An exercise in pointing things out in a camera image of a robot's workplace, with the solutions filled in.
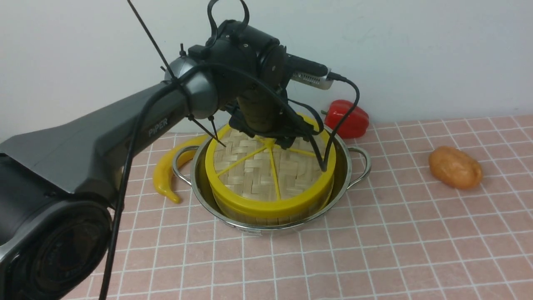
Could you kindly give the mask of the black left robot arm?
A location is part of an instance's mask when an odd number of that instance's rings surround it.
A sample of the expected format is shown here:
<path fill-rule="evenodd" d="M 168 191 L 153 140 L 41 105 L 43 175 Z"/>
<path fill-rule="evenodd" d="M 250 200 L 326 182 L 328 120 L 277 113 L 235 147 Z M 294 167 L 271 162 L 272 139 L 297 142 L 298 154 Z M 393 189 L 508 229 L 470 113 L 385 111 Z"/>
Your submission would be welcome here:
<path fill-rule="evenodd" d="M 1 144 L 1 298 L 59 300 L 107 256 L 112 267 L 133 158 L 184 119 L 218 110 L 247 133 L 287 146 L 311 127 L 285 93 L 324 65 L 290 55 L 247 24 L 212 26 L 181 50 L 160 83 L 58 127 Z"/>

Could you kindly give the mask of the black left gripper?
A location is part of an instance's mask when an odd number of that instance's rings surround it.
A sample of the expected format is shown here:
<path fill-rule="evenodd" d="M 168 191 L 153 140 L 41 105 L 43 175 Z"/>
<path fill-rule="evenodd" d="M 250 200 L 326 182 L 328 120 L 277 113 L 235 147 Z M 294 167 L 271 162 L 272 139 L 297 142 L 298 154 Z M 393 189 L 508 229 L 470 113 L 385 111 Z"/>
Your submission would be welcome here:
<path fill-rule="evenodd" d="M 297 139 L 309 141 L 304 130 L 274 98 L 259 89 L 248 90 L 244 96 L 230 101 L 227 112 L 231 115 L 230 127 L 251 138 L 257 135 L 271 138 L 281 149 L 290 149 Z"/>

